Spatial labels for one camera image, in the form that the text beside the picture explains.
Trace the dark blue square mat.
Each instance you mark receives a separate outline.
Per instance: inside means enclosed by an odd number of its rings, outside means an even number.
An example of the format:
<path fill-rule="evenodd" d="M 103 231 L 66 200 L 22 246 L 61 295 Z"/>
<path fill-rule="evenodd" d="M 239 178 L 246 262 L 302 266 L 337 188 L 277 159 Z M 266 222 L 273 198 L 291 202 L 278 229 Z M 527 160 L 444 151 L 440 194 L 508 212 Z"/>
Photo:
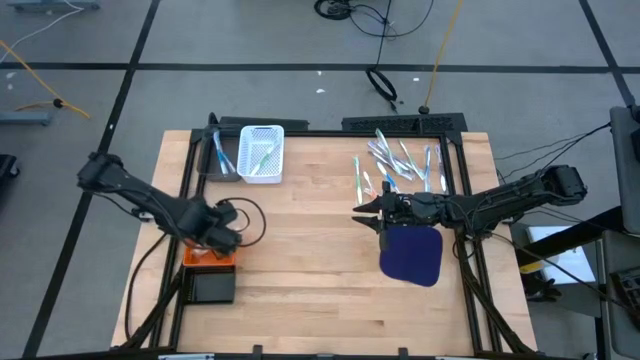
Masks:
<path fill-rule="evenodd" d="M 379 266 L 389 278 L 423 287 L 434 286 L 440 276 L 443 237 L 433 227 L 398 227 L 391 243 L 379 256 Z"/>

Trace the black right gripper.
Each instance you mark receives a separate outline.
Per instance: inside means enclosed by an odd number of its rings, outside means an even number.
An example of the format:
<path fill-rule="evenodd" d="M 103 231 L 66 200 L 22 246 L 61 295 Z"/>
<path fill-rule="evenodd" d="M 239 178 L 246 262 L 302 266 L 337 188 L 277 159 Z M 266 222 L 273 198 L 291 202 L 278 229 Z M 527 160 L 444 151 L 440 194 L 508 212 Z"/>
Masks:
<path fill-rule="evenodd" d="M 371 202 L 353 208 L 357 213 L 380 212 L 377 216 L 353 216 L 352 219 L 380 233 L 380 246 L 387 250 L 391 243 L 391 230 L 398 227 L 424 227 L 425 224 L 414 214 L 412 195 L 396 193 L 388 181 L 382 182 L 382 194 Z"/>

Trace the black flat panel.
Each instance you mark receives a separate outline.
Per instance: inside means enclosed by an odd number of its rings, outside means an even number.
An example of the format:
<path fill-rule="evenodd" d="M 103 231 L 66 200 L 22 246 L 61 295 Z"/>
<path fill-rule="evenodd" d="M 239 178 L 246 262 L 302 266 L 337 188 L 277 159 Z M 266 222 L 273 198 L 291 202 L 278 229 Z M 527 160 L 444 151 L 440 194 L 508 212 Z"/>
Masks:
<path fill-rule="evenodd" d="M 221 124 L 236 124 L 241 126 L 278 125 L 285 131 L 307 131 L 309 129 L 309 122 L 307 120 L 297 119 L 224 116 L 219 122 Z"/>

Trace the grey cabinet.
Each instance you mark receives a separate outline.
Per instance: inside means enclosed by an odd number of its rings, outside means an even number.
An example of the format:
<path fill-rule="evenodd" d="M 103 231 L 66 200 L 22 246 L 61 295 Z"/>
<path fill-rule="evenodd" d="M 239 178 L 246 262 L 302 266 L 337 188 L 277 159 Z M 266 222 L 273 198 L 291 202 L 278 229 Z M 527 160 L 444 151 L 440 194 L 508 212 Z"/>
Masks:
<path fill-rule="evenodd" d="M 602 275 L 606 293 L 617 300 L 611 275 L 614 272 L 640 267 L 640 238 L 606 230 L 601 244 Z M 624 357 L 640 360 L 640 330 L 624 309 L 607 303 L 609 339 L 612 350 Z"/>

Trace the black plastic basket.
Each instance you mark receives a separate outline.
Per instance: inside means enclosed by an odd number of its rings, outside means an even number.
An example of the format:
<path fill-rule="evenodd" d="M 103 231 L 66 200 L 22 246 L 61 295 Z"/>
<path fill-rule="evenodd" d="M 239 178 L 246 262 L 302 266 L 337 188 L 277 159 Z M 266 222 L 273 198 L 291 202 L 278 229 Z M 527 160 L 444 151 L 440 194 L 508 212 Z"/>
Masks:
<path fill-rule="evenodd" d="M 185 304 L 231 304 L 235 300 L 235 292 L 234 267 L 194 267 L 185 270 Z"/>

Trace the grey furniture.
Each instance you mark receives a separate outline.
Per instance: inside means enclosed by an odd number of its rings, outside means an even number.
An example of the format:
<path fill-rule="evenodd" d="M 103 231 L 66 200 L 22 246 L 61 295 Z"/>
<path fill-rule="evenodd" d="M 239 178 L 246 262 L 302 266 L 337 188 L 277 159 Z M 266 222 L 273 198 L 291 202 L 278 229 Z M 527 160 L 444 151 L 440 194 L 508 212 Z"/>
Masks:
<path fill-rule="evenodd" d="M 609 110 L 623 223 L 640 234 L 640 122 L 627 107 Z"/>

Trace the black floor object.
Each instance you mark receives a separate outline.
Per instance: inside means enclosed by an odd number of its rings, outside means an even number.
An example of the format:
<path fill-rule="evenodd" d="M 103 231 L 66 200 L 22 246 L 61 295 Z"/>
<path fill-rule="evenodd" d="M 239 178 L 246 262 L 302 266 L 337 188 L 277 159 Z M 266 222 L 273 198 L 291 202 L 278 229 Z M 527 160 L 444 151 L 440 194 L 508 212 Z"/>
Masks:
<path fill-rule="evenodd" d="M 15 178 L 19 174 L 17 158 L 9 154 L 0 154 L 0 180 Z"/>

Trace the white box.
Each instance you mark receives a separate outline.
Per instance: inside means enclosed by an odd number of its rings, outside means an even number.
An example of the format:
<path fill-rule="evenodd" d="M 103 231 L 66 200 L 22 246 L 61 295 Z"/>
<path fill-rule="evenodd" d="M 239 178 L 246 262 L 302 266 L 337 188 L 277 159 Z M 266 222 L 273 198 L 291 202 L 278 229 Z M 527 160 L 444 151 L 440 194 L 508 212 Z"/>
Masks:
<path fill-rule="evenodd" d="M 526 234 L 530 242 L 535 243 L 547 236 L 566 229 L 568 229 L 568 226 L 529 226 L 526 228 Z M 570 249 L 560 255 L 552 256 L 550 261 L 564 268 L 585 283 L 596 282 L 593 270 L 589 265 L 582 247 Z M 539 272 L 544 280 L 554 280 L 555 285 L 577 284 L 575 279 L 545 261 L 538 261 L 536 263 L 523 266 L 521 270 L 524 274 Z"/>

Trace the green toothbrush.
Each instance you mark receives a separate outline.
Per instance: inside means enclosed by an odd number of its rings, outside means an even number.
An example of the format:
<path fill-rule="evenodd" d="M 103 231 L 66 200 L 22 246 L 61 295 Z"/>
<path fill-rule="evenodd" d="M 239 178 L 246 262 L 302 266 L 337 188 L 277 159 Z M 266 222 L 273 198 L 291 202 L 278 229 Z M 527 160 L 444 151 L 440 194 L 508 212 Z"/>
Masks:
<path fill-rule="evenodd" d="M 265 152 L 259 162 L 252 169 L 250 173 L 251 176 L 255 176 L 259 172 L 260 168 L 268 161 L 271 153 L 275 150 L 275 147 L 276 144 L 272 144 L 272 146 Z"/>
<path fill-rule="evenodd" d="M 381 146 L 381 149 L 386 153 L 387 157 L 389 158 L 389 161 L 391 163 L 393 163 L 394 162 L 393 153 L 392 153 L 392 151 L 391 151 L 391 149 L 389 147 L 389 144 L 388 144 L 384 134 L 382 133 L 382 131 L 379 128 L 377 128 L 375 130 L 375 135 L 377 137 L 378 144 Z"/>
<path fill-rule="evenodd" d="M 414 170 L 416 175 L 421 180 L 424 180 L 425 179 L 424 171 L 421 171 L 420 168 L 417 166 L 416 162 L 414 161 L 413 157 L 411 156 L 411 154 L 410 154 L 408 148 L 406 147 L 406 145 L 403 143 L 402 140 L 398 140 L 398 143 L 401 146 L 403 152 L 405 153 L 405 155 L 407 157 L 407 161 L 408 161 L 409 165 L 411 166 L 411 168 Z"/>
<path fill-rule="evenodd" d="M 353 162 L 354 162 L 354 168 L 355 168 L 355 185 L 356 185 L 357 203 L 358 205 L 362 205 L 363 192 L 362 192 L 361 179 L 360 179 L 360 166 L 359 166 L 358 156 L 353 157 Z"/>

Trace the dark grey plastic basket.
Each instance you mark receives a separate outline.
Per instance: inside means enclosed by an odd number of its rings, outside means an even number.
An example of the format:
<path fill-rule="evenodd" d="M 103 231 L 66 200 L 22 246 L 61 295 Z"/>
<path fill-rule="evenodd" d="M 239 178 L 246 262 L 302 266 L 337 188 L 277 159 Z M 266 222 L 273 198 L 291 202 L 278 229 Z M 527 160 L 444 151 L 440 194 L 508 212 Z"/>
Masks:
<path fill-rule="evenodd" d="M 238 158 L 239 137 L 236 135 L 222 136 L 220 141 L 223 151 L 233 162 L 235 168 L 237 168 L 236 164 Z M 201 139 L 201 150 L 197 171 L 210 182 L 226 183 L 238 182 L 241 180 L 241 176 L 237 172 L 228 175 L 221 174 L 212 135 L 204 136 Z"/>

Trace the white perforated plastic basket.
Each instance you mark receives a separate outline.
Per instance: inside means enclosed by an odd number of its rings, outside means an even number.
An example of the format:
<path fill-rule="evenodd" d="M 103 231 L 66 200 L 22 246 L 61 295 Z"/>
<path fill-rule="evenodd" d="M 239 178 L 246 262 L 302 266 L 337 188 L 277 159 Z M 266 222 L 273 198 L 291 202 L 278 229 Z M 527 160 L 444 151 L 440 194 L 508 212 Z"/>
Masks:
<path fill-rule="evenodd" d="M 245 126 L 239 138 L 237 173 L 247 184 L 280 184 L 284 166 L 285 132 L 281 126 Z M 268 161 L 255 176 L 250 173 L 265 152 L 276 144 Z"/>

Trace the orange plastic basket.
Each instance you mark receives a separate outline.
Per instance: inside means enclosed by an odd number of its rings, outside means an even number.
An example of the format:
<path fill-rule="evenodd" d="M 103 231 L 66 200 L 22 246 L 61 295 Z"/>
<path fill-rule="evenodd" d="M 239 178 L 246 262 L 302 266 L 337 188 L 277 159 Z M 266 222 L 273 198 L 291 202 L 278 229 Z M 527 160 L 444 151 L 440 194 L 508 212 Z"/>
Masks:
<path fill-rule="evenodd" d="M 186 248 L 183 256 L 182 264 L 191 268 L 228 268 L 234 267 L 236 258 L 234 254 L 222 255 L 215 252 L 215 256 L 203 257 L 200 260 L 195 259 L 191 253 L 192 248 Z"/>

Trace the grey metal foot bar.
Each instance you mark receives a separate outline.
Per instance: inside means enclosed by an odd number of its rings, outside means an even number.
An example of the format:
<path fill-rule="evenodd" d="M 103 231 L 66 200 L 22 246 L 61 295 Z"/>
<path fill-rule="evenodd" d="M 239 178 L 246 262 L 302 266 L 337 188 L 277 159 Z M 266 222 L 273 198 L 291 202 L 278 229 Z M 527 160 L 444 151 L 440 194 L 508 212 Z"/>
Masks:
<path fill-rule="evenodd" d="M 101 8 L 99 0 L 6 0 L 6 5 L 18 12 L 98 10 Z"/>
<path fill-rule="evenodd" d="M 48 126 L 51 120 L 47 112 L 0 111 L 0 124 Z"/>

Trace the black perforated panel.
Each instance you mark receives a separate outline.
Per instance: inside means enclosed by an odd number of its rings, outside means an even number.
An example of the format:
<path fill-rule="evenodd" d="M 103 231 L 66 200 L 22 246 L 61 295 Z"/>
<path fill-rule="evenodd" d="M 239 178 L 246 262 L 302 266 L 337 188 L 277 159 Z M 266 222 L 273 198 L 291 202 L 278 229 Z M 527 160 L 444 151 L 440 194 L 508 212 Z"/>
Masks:
<path fill-rule="evenodd" d="M 382 132 L 436 133 L 446 131 L 467 132 L 468 127 L 462 113 L 393 115 L 378 117 L 345 117 L 343 131 L 371 132 L 376 128 Z"/>

